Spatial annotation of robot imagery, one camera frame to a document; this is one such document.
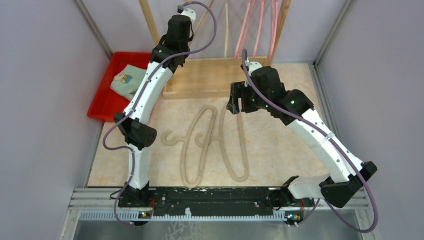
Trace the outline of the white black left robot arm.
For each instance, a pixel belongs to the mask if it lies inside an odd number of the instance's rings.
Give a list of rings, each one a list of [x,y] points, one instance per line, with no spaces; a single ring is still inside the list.
[[[196,18],[196,12],[190,8],[172,16],[167,33],[152,50],[146,74],[133,100],[123,113],[114,116],[129,153],[129,176],[122,196],[130,198],[138,207],[146,206],[150,200],[148,152],[158,134],[156,129],[148,126],[148,122],[166,83],[189,56]]]

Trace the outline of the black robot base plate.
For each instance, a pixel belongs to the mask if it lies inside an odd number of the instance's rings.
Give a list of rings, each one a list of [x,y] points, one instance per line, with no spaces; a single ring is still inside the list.
[[[146,208],[155,217],[267,217],[283,208],[313,207],[312,199],[289,199],[280,187],[128,187],[118,207]]]

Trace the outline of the pink plastic hanger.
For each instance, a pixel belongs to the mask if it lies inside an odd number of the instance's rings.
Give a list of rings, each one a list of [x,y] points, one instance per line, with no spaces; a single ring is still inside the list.
[[[246,42],[246,38],[247,38],[247,34],[249,32],[249,28],[250,28],[250,24],[251,24],[251,17],[252,17],[252,12],[255,11],[255,5],[256,5],[256,0],[249,0],[247,3],[247,7],[246,7],[246,11],[244,14],[244,19],[243,19],[243,23],[242,23],[242,27],[241,27],[241,31],[240,31],[240,35],[238,38],[238,42],[236,45],[236,52],[234,54],[234,58],[236,60],[238,60],[242,54],[242,50],[245,46],[245,42]]]
[[[271,39],[267,59],[270,61],[275,50],[277,27],[279,18],[279,1],[271,0]]]
[[[255,40],[254,50],[253,50],[253,58],[257,57],[258,48],[259,48],[259,42],[261,39],[261,32],[262,32],[262,26],[263,26],[263,19],[264,19],[264,12],[265,12],[265,0],[260,1],[260,15],[259,15],[259,22],[258,22],[258,30],[257,30],[257,36]]]

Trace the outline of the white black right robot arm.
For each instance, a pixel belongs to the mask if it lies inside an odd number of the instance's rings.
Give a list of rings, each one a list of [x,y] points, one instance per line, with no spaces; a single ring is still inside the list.
[[[250,78],[231,84],[227,110],[233,115],[267,111],[300,136],[328,171],[323,176],[291,177],[281,188],[283,203],[295,206],[301,199],[314,198],[344,208],[364,186],[357,173],[368,181],[377,172],[377,166],[354,156],[326,126],[301,90],[285,88],[276,69],[256,61],[245,61],[241,68]]]

